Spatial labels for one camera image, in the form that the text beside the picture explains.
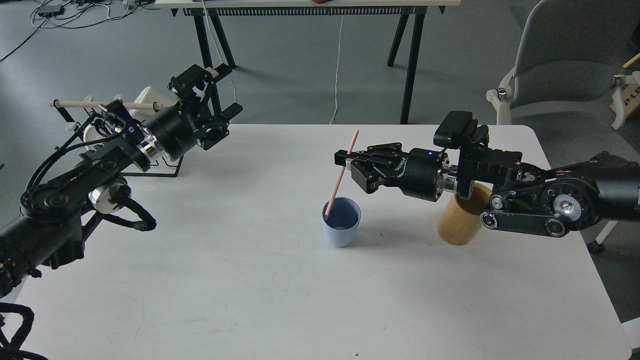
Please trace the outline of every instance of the bamboo cup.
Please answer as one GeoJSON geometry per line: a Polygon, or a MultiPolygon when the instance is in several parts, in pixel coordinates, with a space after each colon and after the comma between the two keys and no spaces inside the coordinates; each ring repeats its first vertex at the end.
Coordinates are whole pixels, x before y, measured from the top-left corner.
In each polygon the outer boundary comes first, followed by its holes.
{"type": "Polygon", "coordinates": [[[438,219],[438,234],[451,245],[466,245],[476,235],[482,223],[480,214],[489,203],[491,190],[485,185],[474,184],[469,200],[463,200],[458,194],[449,200],[447,207],[438,219]]]}

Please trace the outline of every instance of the light blue cup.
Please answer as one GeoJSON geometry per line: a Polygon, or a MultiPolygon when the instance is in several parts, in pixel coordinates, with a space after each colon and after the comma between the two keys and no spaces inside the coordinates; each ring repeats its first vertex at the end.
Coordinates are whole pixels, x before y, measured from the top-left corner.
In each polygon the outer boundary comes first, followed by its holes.
{"type": "Polygon", "coordinates": [[[360,223],[360,207],[347,197],[337,197],[333,202],[329,218],[325,220],[324,212],[327,205],[329,202],[324,204],[321,215],[324,237],[333,247],[345,247],[356,236],[360,223]]]}

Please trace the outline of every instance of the table surface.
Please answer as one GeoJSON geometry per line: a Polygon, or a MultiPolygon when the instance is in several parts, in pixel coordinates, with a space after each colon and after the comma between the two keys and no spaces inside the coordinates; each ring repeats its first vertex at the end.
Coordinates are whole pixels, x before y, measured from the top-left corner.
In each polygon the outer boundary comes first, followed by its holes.
{"type": "MultiPolygon", "coordinates": [[[[339,196],[362,221],[329,247],[321,208],[333,153],[402,142],[435,149],[436,126],[239,125],[187,154],[180,176],[131,178],[155,231],[101,224],[85,258],[28,279],[24,350],[51,359],[628,359],[628,340],[579,233],[482,228],[442,241],[451,198],[339,196]]],[[[535,134],[492,126],[491,145],[547,168],[535,134]]],[[[448,151],[453,163],[457,152],[448,151]]],[[[120,216],[129,217],[124,211],[120,216]]]]}
{"type": "MultiPolygon", "coordinates": [[[[201,1],[192,0],[156,0],[156,8],[197,8],[201,1]]],[[[212,0],[206,1],[208,8],[242,7],[341,7],[341,6],[457,6],[460,0],[333,0],[316,4],[311,0],[212,0]]]]}

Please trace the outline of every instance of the table leg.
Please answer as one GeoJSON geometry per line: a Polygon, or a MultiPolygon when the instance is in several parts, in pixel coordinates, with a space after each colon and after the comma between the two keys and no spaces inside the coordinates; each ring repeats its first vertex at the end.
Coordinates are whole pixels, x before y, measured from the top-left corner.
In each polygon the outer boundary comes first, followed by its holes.
{"type": "Polygon", "coordinates": [[[225,58],[227,59],[227,63],[231,69],[236,68],[236,62],[234,61],[234,56],[231,55],[231,48],[229,47],[229,43],[227,42],[227,36],[225,35],[225,31],[222,30],[222,23],[220,22],[220,17],[218,14],[210,16],[211,22],[213,23],[213,28],[216,30],[216,35],[218,36],[218,40],[220,40],[220,46],[222,47],[222,52],[225,53],[225,58]]]}
{"type": "Polygon", "coordinates": [[[424,14],[415,14],[413,37],[411,39],[411,51],[409,52],[409,66],[406,70],[406,83],[404,85],[404,99],[402,101],[400,124],[407,124],[409,119],[409,109],[411,108],[411,98],[413,95],[413,82],[415,80],[415,68],[418,65],[418,52],[420,51],[420,40],[422,38],[423,25],[424,14]]]}
{"type": "MultiPolygon", "coordinates": [[[[202,63],[204,67],[210,67],[213,69],[213,62],[211,61],[211,52],[209,51],[209,41],[207,40],[207,31],[205,30],[204,19],[201,15],[193,17],[193,22],[196,26],[196,33],[198,34],[198,43],[200,44],[200,54],[202,55],[202,63]]],[[[211,95],[211,105],[213,105],[213,113],[219,115],[222,110],[220,107],[220,97],[218,96],[218,87],[213,85],[213,94],[211,95]]]]}
{"type": "Polygon", "coordinates": [[[389,58],[387,59],[387,66],[393,67],[398,54],[398,48],[400,47],[400,41],[402,41],[402,35],[406,28],[406,22],[409,20],[409,15],[400,15],[400,21],[396,29],[396,35],[394,36],[394,42],[391,45],[391,52],[389,52],[389,58]]]}

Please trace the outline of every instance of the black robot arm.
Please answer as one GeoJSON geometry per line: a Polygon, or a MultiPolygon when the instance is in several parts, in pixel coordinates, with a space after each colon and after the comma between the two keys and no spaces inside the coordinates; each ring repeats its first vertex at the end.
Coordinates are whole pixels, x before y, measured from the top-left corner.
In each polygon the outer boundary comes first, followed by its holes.
{"type": "Polygon", "coordinates": [[[102,220],[139,231],[153,230],[156,221],[131,199],[131,188],[120,173],[132,164],[147,171],[161,155],[176,160],[195,145],[207,150],[226,137],[230,119],[242,106],[234,103],[213,115],[208,102],[214,84],[230,72],[226,65],[206,70],[193,65],[169,83],[178,97],[176,105],[139,122],[120,101],[113,101],[101,107],[101,114],[91,114],[78,126],[72,138],[31,178],[20,198],[19,217],[0,228],[0,297],[9,294],[24,276],[39,277],[39,265],[55,269],[81,259],[85,241],[102,220]],[[89,125],[100,129],[104,138],[70,145],[89,125]],[[85,145],[96,147],[82,153],[72,170],[41,184],[53,163],[85,145]],[[113,214],[123,207],[140,220],[113,214]],[[94,214],[83,225],[81,217],[89,212],[94,214]]]}
{"type": "Polygon", "coordinates": [[[486,125],[469,112],[452,111],[435,133],[442,150],[402,151],[401,143],[335,153],[366,193],[380,185],[403,194],[437,201],[443,191],[471,196],[474,181],[493,184],[481,215],[485,227],[517,233],[564,236],[595,225],[602,218],[640,220],[640,167],[606,152],[589,161],[543,170],[521,162],[522,153],[491,149],[486,125]],[[451,165],[447,149],[459,149],[451,165]]]}

